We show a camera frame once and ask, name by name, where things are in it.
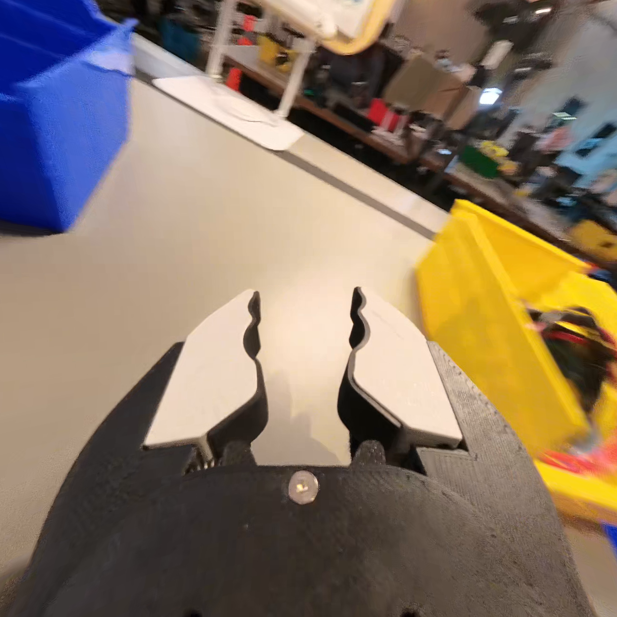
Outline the cardboard box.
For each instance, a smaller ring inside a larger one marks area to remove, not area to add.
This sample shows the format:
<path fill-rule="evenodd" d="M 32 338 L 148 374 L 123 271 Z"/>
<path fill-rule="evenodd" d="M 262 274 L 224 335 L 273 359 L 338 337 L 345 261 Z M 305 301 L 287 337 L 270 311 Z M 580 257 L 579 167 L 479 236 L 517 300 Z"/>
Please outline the cardboard box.
<path fill-rule="evenodd" d="M 382 99 L 390 107 L 430 115 L 448 130 L 461 130 L 478 111 L 482 94 L 482 88 L 470 81 L 463 70 L 451 70 L 414 52 L 387 83 Z"/>

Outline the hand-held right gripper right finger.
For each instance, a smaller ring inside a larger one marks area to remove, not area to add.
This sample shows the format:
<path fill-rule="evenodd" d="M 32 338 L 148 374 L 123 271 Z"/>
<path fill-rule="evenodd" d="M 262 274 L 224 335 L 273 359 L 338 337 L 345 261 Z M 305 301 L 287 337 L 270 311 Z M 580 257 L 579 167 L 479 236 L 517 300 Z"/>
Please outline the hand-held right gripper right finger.
<path fill-rule="evenodd" d="M 351 451 L 365 441 L 386 454 L 457 449 L 463 435 L 424 334 L 366 287 L 354 288 L 350 316 L 337 412 Z"/>

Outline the yellow plastic bin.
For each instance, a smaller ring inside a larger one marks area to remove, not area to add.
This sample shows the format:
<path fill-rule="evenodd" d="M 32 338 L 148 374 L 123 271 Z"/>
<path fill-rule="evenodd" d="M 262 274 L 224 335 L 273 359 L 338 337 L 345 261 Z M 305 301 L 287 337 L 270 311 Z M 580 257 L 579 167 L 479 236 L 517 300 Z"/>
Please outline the yellow plastic bin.
<path fill-rule="evenodd" d="M 527 308 L 589 309 L 616 336 L 616 293 L 586 263 L 457 200 L 416 267 L 423 326 L 510 423 L 563 513 L 616 526 L 616 464 L 573 473 L 541 461 L 589 436 L 573 388 Z"/>

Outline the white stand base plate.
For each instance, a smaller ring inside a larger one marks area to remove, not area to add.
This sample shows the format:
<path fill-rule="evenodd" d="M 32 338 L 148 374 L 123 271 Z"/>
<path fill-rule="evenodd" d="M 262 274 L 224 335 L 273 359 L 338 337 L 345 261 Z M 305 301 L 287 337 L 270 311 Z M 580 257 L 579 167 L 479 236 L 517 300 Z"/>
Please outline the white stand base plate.
<path fill-rule="evenodd" d="M 157 78 L 152 84 L 264 149 L 287 151 L 305 135 L 295 124 L 207 76 Z"/>

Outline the green box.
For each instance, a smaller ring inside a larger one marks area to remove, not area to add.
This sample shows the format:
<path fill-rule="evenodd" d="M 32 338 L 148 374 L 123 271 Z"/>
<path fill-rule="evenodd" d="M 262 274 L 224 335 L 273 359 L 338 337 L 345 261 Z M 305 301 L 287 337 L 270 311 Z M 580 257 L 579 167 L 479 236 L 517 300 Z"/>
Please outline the green box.
<path fill-rule="evenodd" d="M 500 163 L 495 158 L 483 153 L 479 148 L 467 144 L 459 153 L 459 161 L 475 174 L 493 180 L 499 175 Z"/>

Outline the blue plastic bin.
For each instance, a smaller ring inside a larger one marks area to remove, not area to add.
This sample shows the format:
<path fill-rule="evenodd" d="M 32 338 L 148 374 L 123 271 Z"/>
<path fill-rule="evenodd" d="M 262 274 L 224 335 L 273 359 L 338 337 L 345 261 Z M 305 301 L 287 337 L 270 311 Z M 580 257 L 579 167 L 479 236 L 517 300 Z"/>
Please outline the blue plastic bin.
<path fill-rule="evenodd" d="M 1 1 L 1 221 L 63 233 L 127 141 L 136 19 Z"/>

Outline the white stand post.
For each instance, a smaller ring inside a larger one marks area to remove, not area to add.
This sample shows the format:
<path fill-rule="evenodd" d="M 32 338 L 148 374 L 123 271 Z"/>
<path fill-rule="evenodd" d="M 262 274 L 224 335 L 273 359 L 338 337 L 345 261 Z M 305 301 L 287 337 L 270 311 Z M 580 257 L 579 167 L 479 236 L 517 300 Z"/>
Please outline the white stand post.
<path fill-rule="evenodd" d="M 280 99 L 276 115 L 281 119 L 287 119 L 289 113 L 296 102 L 298 93 L 303 84 L 304 73 L 309 63 L 310 57 L 315 49 L 315 40 L 305 38 L 299 43 L 298 55 L 293 63 L 289 79 Z"/>
<path fill-rule="evenodd" d="M 221 81 L 223 56 L 235 19 L 237 1 L 222 1 L 217 26 L 210 45 L 205 74 L 215 82 Z"/>

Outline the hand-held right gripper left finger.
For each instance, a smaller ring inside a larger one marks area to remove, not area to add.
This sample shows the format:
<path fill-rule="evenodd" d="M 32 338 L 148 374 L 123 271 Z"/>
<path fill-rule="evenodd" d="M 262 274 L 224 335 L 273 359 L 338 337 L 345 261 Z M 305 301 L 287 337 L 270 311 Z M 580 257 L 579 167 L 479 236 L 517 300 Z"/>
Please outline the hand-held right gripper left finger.
<path fill-rule="evenodd" d="M 204 463 L 230 443 L 251 444 L 268 422 L 260 351 L 260 294 L 247 289 L 186 338 L 150 427 L 145 449 L 195 447 Z"/>

